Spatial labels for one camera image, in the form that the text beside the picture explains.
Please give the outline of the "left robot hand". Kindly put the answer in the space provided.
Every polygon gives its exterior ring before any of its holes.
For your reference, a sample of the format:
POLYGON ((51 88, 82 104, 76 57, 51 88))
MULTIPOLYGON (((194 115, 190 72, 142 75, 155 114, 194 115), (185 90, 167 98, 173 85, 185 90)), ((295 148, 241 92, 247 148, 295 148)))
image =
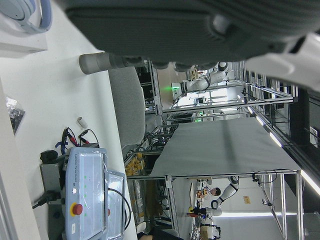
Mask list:
POLYGON ((244 61, 248 71, 320 90, 317 0, 59 0, 98 49, 180 70, 244 61))

